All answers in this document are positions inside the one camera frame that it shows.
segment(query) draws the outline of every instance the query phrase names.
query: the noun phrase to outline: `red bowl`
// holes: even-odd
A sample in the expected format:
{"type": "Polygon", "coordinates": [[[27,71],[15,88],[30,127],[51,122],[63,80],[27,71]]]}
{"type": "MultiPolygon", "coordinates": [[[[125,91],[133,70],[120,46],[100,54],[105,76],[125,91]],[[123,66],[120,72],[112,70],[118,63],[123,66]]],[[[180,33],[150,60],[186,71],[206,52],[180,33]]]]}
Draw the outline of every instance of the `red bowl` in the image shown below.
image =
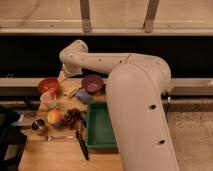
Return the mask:
{"type": "Polygon", "coordinates": [[[87,92],[95,93],[101,90],[104,81],[100,76],[91,74],[82,79],[81,85],[87,92]]]}
{"type": "Polygon", "coordinates": [[[58,79],[55,77],[48,77],[43,80],[38,84],[38,90],[41,93],[44,93],[45,91],[52,91],[56,92],[59,89],[59,82],[58,79]]]}

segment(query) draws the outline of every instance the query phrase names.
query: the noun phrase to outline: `purple bowl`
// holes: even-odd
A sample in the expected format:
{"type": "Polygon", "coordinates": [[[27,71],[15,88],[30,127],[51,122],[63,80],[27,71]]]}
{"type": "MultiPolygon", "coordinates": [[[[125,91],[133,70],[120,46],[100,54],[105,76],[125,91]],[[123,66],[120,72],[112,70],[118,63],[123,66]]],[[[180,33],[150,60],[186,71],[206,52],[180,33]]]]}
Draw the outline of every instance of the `purple bowl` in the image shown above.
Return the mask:
{"type": "Polygon", "coordinates": [[[104,85],[104,81],[100,76],[91,74],[82,79],[81,85],[87,92],[95,93],[101,90],[104,85]]]}

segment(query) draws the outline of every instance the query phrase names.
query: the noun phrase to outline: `grapes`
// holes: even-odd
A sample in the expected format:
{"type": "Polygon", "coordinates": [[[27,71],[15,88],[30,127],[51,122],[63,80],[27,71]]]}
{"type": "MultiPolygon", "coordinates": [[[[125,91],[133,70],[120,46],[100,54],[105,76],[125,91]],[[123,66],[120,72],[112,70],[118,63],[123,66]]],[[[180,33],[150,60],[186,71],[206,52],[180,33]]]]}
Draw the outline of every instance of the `grapes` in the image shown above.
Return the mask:
{"type": "Polygon", "coordinates": [[[76,128],[77,121],[81,120],[81,112],[77,108],[68,109],[67,113],[64,115],[64,125],[67,128],[76,128]]]}

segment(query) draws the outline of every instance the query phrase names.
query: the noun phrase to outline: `dark handle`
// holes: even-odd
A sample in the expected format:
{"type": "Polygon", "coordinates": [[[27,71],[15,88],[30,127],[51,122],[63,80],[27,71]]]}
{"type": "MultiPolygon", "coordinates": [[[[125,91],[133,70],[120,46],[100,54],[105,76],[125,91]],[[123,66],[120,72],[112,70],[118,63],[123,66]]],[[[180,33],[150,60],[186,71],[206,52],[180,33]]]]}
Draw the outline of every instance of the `dark handle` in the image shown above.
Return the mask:
{"type": "Polygon", "coordinates": [[[83,152],[85,159],[89,160],[89,154],[88,154],[87,147],[85,145],[84,140],[82,140],[79,131],[76,131],[75,135],[76,135],[76,138],[78,139],[78,142],[79,142],[80,147],[81,147],[81,151],[83,152]]]}

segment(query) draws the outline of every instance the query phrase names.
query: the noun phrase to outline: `floor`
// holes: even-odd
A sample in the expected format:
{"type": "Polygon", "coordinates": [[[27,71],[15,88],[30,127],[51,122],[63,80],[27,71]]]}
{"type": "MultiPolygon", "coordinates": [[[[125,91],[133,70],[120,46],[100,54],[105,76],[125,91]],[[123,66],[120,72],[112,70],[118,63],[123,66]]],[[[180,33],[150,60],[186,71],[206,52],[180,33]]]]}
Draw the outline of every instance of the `floor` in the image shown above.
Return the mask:
{"type": "Polygon", "coordinates": [[[213,99],[172,100],[167,114],[180,171],[212,171],[213,99]]]}
{"type": "MultiPolygon", "coordinates": [[[[92,27],[141,29],[148,5],[149,0],[89,1],[92,27]]],[[[210,0],[162,0],[155,27],[212,28],[212,5],[210,0]]],[[[79,0],[1,0],[0,28],[81,28],[80,11],[79,0]]]]}

